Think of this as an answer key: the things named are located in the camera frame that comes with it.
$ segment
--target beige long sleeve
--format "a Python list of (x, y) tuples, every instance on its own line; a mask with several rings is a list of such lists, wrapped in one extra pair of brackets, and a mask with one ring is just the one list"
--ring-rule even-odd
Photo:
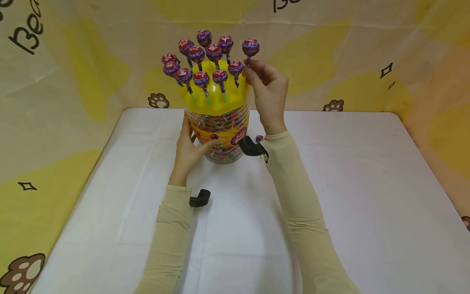
[[(302, 272), (304, 294), (360, 294), (331, 242), (315, 190), (289, 132), (261, 144)], [(191, 189), (167, 186), (144, 275), (134, 294), (171, 294), (178, 285), (192, 223)]]
[(294, 245), (304, 294), (360, 294), (336, 254), (312, 183), (289, 131), (261, 144)]
[(144, 275), (134, 294), (171, 294), (178, 285), (193, 220), (190, 197), (191, 188), (167, 186)]

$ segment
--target white tablecloth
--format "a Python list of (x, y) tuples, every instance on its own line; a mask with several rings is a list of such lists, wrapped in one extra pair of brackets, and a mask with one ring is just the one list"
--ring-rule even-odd
[[(142, 276), (183, 110), (128, 109), (119, 120), (33, 294), (130, 294)], [(287, 111), (335, 248), (364, 294), (470, 291), (470, 234), (390, 113)], [(252, 111), (249, 135), (263, 135)], [(299, 294), (272, 179), (260, 157), (203, 159), (178, 293)]]

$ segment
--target paw print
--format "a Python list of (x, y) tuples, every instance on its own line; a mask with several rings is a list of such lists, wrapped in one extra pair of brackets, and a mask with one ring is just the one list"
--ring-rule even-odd
[(5, 294), (25, 294), (36, 281), (46, 256), (38, 253), (13, 260), (8, 272), (0, 278), (0, 286), (5, 287)]
[(343, 111), (344, 104), (343, 100), (331, 100), (329, 104), (323, 107), (323, 111)]
[(150, 94), (150, 97), (147, 98), (149, 100), (149, 105), (154, 108), (168, 108), (170, 107), (170, 101), (163, 95), (162, 93), (158, 94)]
[(470, 231), (470, 216), (462, 216), (463, 224), (467, 227), (467, 230)]

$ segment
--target person's left hand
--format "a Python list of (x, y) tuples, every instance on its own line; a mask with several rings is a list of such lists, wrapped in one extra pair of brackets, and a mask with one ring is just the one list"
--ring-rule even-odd
[(196, 163), (206, 151), (217, 143), (217, 140), (211, 140), (196, 147), (194, 146), (196, 135), (191, 137), (192, 134), (193, 128), (186, 111), (184, 111), (183, 127), (181, 128), (180, 138), (176, 142), (176, 158), (170, 180), (168, 181), (169, 185), (185, 187), (189, 173)]

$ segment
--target black clip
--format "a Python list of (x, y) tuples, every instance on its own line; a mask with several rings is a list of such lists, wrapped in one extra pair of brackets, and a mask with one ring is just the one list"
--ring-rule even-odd
[(191, 207), (203, 207), (209, 202), (211, 192), (205, 189), (199, 191), (199, 195), (196, 197), (189, 198), (189, 206)]
[(255, 144), (250, 136), (245, 136), (238, 142), (238, 146), (242, 149), (243, 153), (248, 156), (259, 156), (259, 155), (266, 155), (267, 158), (267, 151), (261, 144)]

